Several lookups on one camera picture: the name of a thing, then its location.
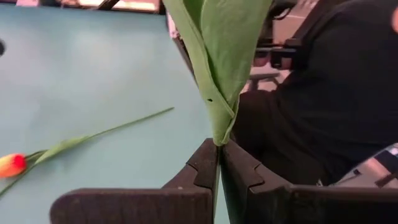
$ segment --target tulip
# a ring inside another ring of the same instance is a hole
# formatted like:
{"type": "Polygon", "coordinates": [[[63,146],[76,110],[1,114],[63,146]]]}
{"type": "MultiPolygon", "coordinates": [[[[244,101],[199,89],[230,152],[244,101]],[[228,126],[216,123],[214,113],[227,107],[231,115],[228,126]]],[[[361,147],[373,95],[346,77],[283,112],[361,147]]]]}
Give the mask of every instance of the tulip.
{"type": "Polygon", "coordinates": [[[0,158],[0,178],[14,177],[27,168],[25,155],[10,154],[0,158]]]}

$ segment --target green leaf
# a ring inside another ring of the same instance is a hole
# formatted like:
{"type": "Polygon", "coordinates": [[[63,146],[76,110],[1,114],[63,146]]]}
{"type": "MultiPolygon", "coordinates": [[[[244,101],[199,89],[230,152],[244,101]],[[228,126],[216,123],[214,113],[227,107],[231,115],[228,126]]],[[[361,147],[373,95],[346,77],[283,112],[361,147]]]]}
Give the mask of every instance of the green leaf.
{"type": "Polygon", "coordinates": [[[217,146],[229,141],[271,0],[164,0],[182,36],[217,146]]]}
{"type": "Polygon", "coordinates": [[[68,140],[63,140],[60,144],[54,146],[53,148],[47,150],[45,153],[43,153],[34,163],[34,165],[39,164],[43,161],[46,161],[50,159],[53,156],[56,156],[57,154],[61,153],[62,151],[65,151],[67,149],[71,149],[82,142],[86,141],[89,139],[90,136],[83,136],[80,138],[73,138],[73,139],[68,139],[68,140]]]}
{"type": "Polygon", "coordinates": [[[160,112],[151,114],[149,116],[145,116],[143,118],[139,118],[137,120],[128,122],[126,124],[122,124],[120,126],[116,126],[114,128],[111,128],[111,129],[108,129],[108,130],[93,134],[91,136],[83,136],[83,137],[80,137],[80,138],[73,138],[73,139],[64,140],[60,144],[52,147],[51,149],[41,150],[41,151],[38,151],[38,152],[35,152],[33,154],[30,154],[30,155],[26,156],[25,159],[27,160],[28,163],[30,163],[30,166],[23,173],[18,175],[17,178],[13,182],[11,182],[9,185],[7,185],[7,187],[3,188],[0,191],[0,197],[2,197],[9,189],[11,189],[12,186],[14,186],[18,181],[20,181],[26,174],[28,174],[35,166],[39,165],[40,163],[45,162],[45,161],[51,159],[52,157],[54,157],[54,156],[56,156],[56,155],[58,155],[58,154],[60,154],[60,153],[62,153],[64,151],[67,151],[69,149],[73,149],[74,147],[76,147],[76,146],[78,146],[78,145],[80,145],[80,144],[82,144],[82,143],[84,143],[84,142],[86,142],[86,141],[88,141],[90,139],[93,139],[93,138],[95,138],[95,137],[97,137],[99,135],[106,134],[108,132],[115,131],[117,129],[125,128],[127,126],[130,126],[130,125],[139,123],[141,121],[144,121],[144,120],[153,118],[155,116],[158,116],[158,115],[160,115],[162,113],[166,113],[166,112],[168,112],[168,111],[170,111],[172,109],[174,109],[174,107],[167,108],[166,110],[162,110],[160,112]]]}

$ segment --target teal table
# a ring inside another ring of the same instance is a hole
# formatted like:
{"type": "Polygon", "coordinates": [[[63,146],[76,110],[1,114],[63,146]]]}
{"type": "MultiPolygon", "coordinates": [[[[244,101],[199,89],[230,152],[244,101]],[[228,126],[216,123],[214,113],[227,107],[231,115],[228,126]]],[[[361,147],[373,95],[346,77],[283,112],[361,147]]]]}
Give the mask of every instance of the teal table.
{"type": "MultiPolygon", "coordinates": [[[[1,155],[175,107],[36,168],[0,199],[0,223],[49,223],[52,202],[73,189],[159,188],[211,136],[164,16],[3,5],[0,39],[1,155]]],[[[221,181],[215,223],[228,223],[221,181]]]]}

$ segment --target fabric leaf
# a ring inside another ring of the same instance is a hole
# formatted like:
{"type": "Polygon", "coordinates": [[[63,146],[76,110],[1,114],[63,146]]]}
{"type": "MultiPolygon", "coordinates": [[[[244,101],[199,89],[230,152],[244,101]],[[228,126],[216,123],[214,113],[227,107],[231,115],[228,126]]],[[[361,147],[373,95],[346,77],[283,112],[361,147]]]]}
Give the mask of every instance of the fabric leaf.
{"type": "Polygon", "coordinates": [[[229,141],[271,0],[164,0],[187,48],[217,146],[229,141]]]}

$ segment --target orange tulip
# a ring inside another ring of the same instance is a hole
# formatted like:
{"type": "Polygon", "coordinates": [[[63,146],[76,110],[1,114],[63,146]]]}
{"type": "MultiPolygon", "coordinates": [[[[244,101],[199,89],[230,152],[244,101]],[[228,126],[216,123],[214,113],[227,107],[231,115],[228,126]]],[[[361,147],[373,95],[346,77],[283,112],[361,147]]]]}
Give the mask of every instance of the orange tulip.
{"type": "Polygon", "coordinates": [[[27,167],[25,155],[10,154],[0,158],[0,178],[14,177],[27,167]]]}

